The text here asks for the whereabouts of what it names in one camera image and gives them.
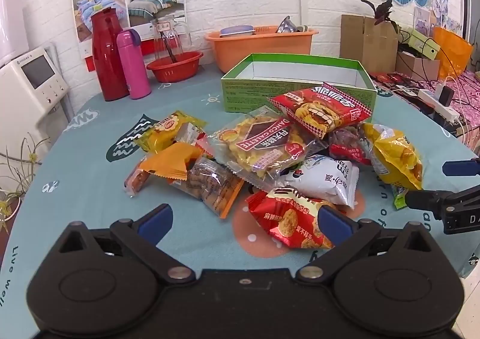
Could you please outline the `dark red thermos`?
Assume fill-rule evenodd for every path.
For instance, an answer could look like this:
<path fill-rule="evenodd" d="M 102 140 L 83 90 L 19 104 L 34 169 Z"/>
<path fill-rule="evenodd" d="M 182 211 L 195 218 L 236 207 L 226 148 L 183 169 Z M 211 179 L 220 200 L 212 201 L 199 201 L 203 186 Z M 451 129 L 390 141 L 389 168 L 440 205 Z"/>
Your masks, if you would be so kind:
<path fill-rule="evenodd" d="M 128 96 L 128 86 L 116 44 L 123 31 L 116 9 L 108 7 L 92 16 L 92 55 L 97 78 L 105 101 Z"/>

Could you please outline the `white snack bag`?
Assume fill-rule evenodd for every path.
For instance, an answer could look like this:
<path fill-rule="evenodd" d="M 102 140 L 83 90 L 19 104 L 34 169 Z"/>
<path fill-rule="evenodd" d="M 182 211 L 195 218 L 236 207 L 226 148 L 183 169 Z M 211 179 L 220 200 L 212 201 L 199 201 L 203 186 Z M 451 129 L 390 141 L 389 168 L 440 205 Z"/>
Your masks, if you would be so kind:
<path fill-rule="evenodd" d="M 360 168 L 351 161 L 315 154 L 280 176 L 277 187 L 292 187 L 308 198 L 354 208 Z"/>

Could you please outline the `white power strip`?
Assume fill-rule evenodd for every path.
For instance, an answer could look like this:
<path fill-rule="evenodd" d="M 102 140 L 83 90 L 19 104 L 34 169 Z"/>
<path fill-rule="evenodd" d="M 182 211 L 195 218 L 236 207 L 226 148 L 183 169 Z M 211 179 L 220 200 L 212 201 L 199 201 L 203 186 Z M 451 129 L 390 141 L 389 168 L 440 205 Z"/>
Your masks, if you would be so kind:
<path fill-rule="evenodd" d="M 450 106 L 442 105 L 434 94 L 427 89 L 420 89 L 417 96 L 433 110 L 440 114 L 449 123 L 454 123 L 459 120 L 460 114 Z"/>

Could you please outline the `orange plastic bag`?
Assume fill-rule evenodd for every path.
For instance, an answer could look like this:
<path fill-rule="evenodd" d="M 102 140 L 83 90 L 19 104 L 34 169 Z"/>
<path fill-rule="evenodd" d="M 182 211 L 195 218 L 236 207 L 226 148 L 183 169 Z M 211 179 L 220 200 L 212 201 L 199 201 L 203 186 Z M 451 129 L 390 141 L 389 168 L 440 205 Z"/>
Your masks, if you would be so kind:
<path fill-rule="evenodd" d="M 433 40 L 440 46 L 436 59 L 439 60 L 439 79 L 461 75 L 467 67 L 473 45 L 454 32 L 435 27 Z"/>

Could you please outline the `red dates bag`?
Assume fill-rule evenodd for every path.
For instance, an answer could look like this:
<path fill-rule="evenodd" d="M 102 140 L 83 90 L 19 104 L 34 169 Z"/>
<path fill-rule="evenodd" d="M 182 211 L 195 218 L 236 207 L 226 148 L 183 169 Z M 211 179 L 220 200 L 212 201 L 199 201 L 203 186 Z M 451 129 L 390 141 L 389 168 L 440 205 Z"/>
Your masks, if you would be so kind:
<path fill-rule="evenodd" d="M 355 126 L 336 129 L 329 134 L 329 155 L 333 159 L 371 165 L 368 155 L 360 145 L 360 134 Z"/>

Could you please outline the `white appliance with screen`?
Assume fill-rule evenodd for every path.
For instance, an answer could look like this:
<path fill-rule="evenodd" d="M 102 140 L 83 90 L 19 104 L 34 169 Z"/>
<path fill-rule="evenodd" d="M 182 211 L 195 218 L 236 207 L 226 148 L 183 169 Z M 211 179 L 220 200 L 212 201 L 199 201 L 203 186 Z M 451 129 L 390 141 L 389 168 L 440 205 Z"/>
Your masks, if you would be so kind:
<path fill-rule="evenodd" d="M 54 143 L 68 120 L 61 100 L 69 86 L 47 51 L 36 48 L 1 68 L 1 148 L 24 138 Z"/>

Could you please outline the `yellow chip bag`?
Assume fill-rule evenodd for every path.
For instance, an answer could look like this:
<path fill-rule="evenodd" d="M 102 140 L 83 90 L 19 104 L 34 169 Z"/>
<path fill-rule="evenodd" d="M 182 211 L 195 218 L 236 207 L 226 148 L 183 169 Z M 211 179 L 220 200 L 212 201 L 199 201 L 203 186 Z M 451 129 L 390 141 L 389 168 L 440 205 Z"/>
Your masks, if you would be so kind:
<path fill-rule="evenodd" d="M 402 131 L 381 124 L 362 123 L 360 145 L 384 183 L 407 190 L 422 190 L 422 161 Z"/>

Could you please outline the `green cardboard box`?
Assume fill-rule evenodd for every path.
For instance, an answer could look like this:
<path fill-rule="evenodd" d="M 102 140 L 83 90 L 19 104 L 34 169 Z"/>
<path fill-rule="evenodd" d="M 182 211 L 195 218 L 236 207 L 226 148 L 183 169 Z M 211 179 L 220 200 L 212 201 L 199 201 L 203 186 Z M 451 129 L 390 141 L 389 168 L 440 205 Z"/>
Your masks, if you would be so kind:
<path fill-rule="evenodd" d="M 377 89 L 360 62 L 310 54 L 252 53 L 221 78 L 224 109 L 247 113 L 286 92 L 327 83 L 373 110 Z"/>

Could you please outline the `red checkered snack bag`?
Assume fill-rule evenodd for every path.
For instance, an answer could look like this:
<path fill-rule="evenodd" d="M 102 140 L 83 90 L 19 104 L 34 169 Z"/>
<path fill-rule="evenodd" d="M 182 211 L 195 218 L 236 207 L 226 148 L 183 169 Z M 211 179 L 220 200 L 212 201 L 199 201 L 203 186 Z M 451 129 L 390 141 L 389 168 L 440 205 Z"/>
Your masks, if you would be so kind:
<path fill-rule="evenodd" d="M 269 101 L 285 116 L 320 139 L 372 116 L 371 109 L 362 102 L 330 84 L 286 92 Z"/>

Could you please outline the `steel bowl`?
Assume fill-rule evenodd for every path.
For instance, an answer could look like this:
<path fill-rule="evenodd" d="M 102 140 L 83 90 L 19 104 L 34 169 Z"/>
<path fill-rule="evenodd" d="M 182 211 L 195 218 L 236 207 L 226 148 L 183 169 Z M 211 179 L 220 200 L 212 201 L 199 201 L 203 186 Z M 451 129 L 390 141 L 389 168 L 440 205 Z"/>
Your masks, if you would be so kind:
<path fill-rule="evenodd" d="M 287 15 L 287 17 L 285 17 L 277 27 L 276 33 L 293 33 L 293 32 L 299 32 L 298 26 L 294 24 L 290 19 L 290 16 Z"/>

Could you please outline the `light green box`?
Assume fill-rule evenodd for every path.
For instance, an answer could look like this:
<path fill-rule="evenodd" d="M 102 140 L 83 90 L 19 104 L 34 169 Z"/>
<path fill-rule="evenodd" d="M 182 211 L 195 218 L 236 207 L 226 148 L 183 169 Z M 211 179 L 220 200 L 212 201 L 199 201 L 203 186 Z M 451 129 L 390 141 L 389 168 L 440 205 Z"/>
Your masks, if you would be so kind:
<path fill-rule="evenodd" d="M 440 45 L 435 40 L 423 35 L 413 28 L 408 29 L 408 39 L 406 40 L 406 44 L 421 53 L 426 59 L 430 60 L 436 59 L 441 49 Z"/>

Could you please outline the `orange wrapper snack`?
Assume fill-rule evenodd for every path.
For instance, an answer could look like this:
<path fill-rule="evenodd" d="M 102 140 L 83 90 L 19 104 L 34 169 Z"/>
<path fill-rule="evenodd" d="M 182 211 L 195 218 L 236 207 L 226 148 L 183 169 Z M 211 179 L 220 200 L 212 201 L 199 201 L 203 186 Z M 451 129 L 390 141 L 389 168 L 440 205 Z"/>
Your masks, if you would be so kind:
<path fill-rule="evenodd" d="M 187 180 L 187 166 L 196 162 L 203 150 L 185 142 L 176 142 L 168 148 L 149 155 L 139 164 L 139 169 L 151 175 L 170 180 Z"/>

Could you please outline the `small brown cardboard box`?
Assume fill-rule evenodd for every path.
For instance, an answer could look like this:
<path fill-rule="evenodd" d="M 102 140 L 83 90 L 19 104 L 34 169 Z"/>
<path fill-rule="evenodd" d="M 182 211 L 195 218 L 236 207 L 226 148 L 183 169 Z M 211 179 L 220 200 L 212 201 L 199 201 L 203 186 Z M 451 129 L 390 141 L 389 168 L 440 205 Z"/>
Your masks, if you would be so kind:
<path fill-rule="evenodd" d="M 418 58 L 408 52 L 397 53 L 395 70 L 419 81 L 437 80 L 439 77 L 439 60 Z"/>

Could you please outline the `dark purple plant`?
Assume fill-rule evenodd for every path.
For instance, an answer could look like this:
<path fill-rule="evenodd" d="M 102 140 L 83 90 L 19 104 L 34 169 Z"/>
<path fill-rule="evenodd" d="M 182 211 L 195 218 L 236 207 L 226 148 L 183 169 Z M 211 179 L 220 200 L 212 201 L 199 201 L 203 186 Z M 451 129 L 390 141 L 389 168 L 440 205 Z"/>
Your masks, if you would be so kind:
<path fill-rule="evenodd" d="M 373 10 L 374 25 L 377 26 L 381 23 L 390 23 L 396 33 L 399 33 L 399 26 L 390 18 L 391 8 L 393 6 L 393 0 L 385 0 L 382 4 L 374 6 L 368 0 L 361 0 L 367 4 Z"/>

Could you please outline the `red plastic basket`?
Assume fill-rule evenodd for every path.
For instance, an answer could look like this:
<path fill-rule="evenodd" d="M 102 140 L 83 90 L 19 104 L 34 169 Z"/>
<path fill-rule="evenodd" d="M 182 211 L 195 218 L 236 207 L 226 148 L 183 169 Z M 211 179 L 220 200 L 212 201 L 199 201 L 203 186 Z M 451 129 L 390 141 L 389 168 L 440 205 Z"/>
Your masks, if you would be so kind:
<path fill-rule="evenodd" d="M 156 59 L 150 62 L 146 69 L 152 71 L 160 83 L 177 83 L 187 80 L 198 73 L 199 61 L 203 56 L 200 51 L 188 51 L 175 56 L 176 62 L 171 58 Z"/>

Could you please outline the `Danco Galette cookie pack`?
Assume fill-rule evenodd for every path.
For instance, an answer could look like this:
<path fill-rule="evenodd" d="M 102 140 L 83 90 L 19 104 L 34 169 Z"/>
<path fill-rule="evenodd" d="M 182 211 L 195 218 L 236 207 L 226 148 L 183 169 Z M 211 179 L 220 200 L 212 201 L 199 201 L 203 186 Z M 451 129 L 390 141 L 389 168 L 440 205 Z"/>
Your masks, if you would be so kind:
<path fill-rule="evenodd" d="M 298 123 L 267 106 L 228 123 L 211 134 L 208 143 L 217 162 L 266 192 L 283 171 L 326 148 Z"/>

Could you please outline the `blue lidded container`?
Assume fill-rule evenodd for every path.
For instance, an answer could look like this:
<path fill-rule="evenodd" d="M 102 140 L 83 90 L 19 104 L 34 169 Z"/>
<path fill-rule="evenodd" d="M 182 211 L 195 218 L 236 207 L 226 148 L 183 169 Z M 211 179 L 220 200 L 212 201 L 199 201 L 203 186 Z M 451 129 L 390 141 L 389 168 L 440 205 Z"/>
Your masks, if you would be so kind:
<path fill-rule="evenodd" d="M 222 28 L 220 30 L 220 37 L 251 36 L 255 34 L 256 34 L 256 30 L 251 25 L 237 25 L 237 26 Z"/>

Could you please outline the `red rice cracker bag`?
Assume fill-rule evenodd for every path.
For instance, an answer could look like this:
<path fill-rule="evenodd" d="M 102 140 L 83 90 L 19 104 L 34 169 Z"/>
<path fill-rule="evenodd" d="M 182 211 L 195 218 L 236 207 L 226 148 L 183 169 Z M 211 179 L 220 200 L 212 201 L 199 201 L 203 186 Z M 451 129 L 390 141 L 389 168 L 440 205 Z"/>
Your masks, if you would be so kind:
<path fill-rule="evenodd" d="M 331 249 L 333 243 L 319 229 L 319 210 L 327 206 L 346 214 L 342 207 L 308 198 L 292 187 L 256 192 L 246 203 L 258 225 L 292 249 Z"/>

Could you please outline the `teal printed tablecloth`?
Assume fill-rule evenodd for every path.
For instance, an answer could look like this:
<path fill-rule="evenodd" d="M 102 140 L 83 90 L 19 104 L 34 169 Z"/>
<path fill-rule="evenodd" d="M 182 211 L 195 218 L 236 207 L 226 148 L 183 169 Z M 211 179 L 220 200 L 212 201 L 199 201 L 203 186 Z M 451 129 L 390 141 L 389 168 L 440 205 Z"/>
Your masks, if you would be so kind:
<path fill-rule="evenodd" d="M 91 229 L 106 229 L 122 218 L 138 219 L 159 204 L 173 210 L 173 227 L 159 243 L 166 253 L 199 273 L 201 269 L 289 268 L 292 274 L 324 250 L 290 250 L 275 241 L 256 221 L 241 192 L 227 219 L 201 201 L 151 177 L 131 198 L 124 181 L 143 157 L 136 150 L 109 162 L 107 152 L 134 132 L 139 123 L 163 120 L 175 110 L 208 122 L 208 134 L 222 129 L 238 115 L 224 112 L 221 74 L 207 66 L 193 79 L 157 84 L 150 96 L 133 101 L 105 102 L 91 98 L 55 142 L 16 213 L 1 265 L 1 338 L 31 338 L 37 326 L 26 305 L 26 289 L 35 271 L 65 227 L 80 220 Z M 379 92 L 373 122 L 402 131 L 413 143 L 424 166 L 425 189 L 461 191 L 479 184 L 478 177 L 445 177 L 442 165 L 474 154 L 461 141 L 395 94 Z M 479 231 L 445 235 L 443 225 L 428 212 L 396 210 L 391 187 L 362 168 L 360 194 L 352 215 L 370 218 L 386 228 L 419 221 L 431 231 L 451 264 L 464 278 L 468 298 L 479 282 Z"/>

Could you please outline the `yellow green snack pack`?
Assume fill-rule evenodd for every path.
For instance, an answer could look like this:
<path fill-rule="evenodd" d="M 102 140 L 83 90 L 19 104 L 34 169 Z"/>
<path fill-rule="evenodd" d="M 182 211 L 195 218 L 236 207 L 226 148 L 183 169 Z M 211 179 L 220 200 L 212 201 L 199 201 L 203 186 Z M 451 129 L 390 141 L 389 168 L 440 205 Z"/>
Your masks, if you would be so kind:
<path fill-rule="evenodd" d="M 204 120 L 176 110 L 147 129 L 134 142 L 147 153 L 159 153 L 174 143 L 176 134 L 180 131 L 182 125 L 186 123 L 193 123 L 198 129 L 203 129 L 208 124 Z"/>

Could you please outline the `clear glass pitcher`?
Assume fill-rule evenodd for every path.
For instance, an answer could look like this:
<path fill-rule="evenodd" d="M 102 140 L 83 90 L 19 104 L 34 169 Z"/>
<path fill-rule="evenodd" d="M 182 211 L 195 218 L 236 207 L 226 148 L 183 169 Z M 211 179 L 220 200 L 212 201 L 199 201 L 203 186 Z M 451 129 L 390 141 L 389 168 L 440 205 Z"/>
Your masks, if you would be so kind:
<path fill-rule="evenodd" d="M 172 16 L 154 19 L 154 55 L 156 59 L 179 62 L 182 54 L 192 48 L 191 31 L 184 20 Z"/>

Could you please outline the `pink thermos bottle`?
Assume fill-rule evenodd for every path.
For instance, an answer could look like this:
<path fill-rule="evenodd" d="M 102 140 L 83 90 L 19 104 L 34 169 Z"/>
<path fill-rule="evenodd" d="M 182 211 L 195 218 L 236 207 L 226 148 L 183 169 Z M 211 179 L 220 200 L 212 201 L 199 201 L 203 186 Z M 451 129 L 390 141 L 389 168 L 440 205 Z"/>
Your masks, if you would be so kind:
<path fill-rule="evenodd" d="M 133 29 L 124 30 L 118 34 L 116 44 L 129 96 L 133 100 L 145 98 L 151 94 L 151 86 L 146 73 L 139 34 Z"/>

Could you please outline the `pink floral cloth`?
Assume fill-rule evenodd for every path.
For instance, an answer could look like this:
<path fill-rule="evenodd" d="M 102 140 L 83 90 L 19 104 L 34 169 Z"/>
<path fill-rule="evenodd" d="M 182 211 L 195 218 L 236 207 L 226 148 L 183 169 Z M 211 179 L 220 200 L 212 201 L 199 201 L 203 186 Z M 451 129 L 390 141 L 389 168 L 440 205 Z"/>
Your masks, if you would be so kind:
<path fill-rule="evenodd" d="M 470 71 L 464 71 L 460 76 L 446 82 L 414 81 L 405 74 L 394 72 L 390 74 L 370 75 L 382 96 L 397 95 L 420 112 L 430 117 L 453 134 L 465 146 L 479 155 L 479 82 L 477 76 Z M 441 114 L 436 115 L 434 109 L 418 97 L 420 89 L 436 90 L 448 87 L 453 95 L 450 108 L 458 113 L 452 122 L 445 120 Z"/>

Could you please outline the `clear biscuit pack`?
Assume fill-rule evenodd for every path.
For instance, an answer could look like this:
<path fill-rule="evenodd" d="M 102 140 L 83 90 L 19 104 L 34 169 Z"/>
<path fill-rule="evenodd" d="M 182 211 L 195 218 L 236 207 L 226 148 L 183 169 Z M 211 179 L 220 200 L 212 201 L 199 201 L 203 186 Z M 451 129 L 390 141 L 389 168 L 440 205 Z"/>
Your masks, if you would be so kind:
<path fill-rule="evenodd" d="M 201 200 L 225 219 L 242 189 L 244 180 L 219 163 L 201 157 L 187 171 L 187 180 L 168 180 L 176 189 Z"/>

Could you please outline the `orange plastic basin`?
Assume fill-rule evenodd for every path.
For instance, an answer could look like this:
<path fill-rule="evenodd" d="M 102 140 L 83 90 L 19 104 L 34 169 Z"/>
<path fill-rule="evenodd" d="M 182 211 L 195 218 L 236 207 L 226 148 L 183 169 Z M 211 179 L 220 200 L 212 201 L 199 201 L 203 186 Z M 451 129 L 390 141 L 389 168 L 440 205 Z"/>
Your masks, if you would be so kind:
<path fill-rule="evenodd" d="M 252 53 L 310 54 L 312 38 L 319 33 L 315 29 L 290 33 L 276 33 L 276 30 L 275 26 L 258 26 L 253 35 L 239 36 L 210 32 L 205 39 L 211 44 L 217 67 L 226 73 Z"/>

